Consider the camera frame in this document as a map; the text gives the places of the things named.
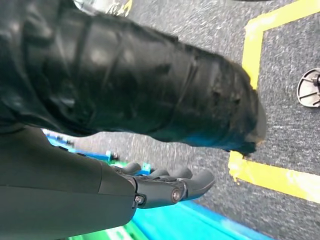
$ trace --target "robotic arm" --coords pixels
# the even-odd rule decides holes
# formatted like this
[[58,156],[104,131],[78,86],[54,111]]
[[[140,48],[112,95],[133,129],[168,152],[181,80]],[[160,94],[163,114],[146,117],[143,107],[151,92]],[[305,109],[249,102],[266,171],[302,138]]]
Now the robotic arm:
[[0,0],[0,239],[58,239],[124,225],[137,208],[201,197],[209,171],[133,176],[50,145],[132,132],[250,154],[266,115],[236,63],[72,0]]

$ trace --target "round metal object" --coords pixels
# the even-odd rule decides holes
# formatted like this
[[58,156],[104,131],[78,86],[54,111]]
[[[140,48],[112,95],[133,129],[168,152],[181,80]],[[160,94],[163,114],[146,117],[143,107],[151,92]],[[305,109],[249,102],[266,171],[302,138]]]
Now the round metal object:
[[89,15],[97,13],[127,17],[133,0],[73,0],[75,6]]
[[180,200],[181,193],[180,193],[180,191],[179,189],[176,188],[176,189],[174,189],[172,191],[172,196],[171,197],[172,197],[172,201],[174,203],[177,203],[177,202],[179,202]]
[[137,204],[143,204],[145,201],[145,199],[143,196],[136,196],[134,198],[134,202]]
[[320,68],[306,72],[300,80],[297,89],[299,102],[305,107],[320,107]]

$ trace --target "blue surface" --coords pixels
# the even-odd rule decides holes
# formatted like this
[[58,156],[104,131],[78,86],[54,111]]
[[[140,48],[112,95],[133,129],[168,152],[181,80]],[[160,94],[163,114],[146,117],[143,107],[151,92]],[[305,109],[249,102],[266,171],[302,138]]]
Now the blue surface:
[[133,220],[149,240],[272,240],[192,201],[137,209]]

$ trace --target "green surface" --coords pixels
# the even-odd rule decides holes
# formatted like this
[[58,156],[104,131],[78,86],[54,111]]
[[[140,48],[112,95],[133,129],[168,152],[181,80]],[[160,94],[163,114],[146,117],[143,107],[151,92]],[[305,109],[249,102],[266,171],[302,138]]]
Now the green surface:
[[124,226],[72,236],[69,237],[69,240],[148,240],[148,238],[134,222],[131,221]]

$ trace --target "black forearm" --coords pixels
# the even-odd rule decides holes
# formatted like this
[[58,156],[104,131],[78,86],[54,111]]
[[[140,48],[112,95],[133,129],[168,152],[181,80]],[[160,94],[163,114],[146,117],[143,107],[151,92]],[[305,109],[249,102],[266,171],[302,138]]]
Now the black forearm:
[[259,100],[241,67],[64,2],[12,0],[0,10],[6,12],[0,28],[2,100],[17,121],[75,136],[126,131],[254,150],[246,137],[257,125]]

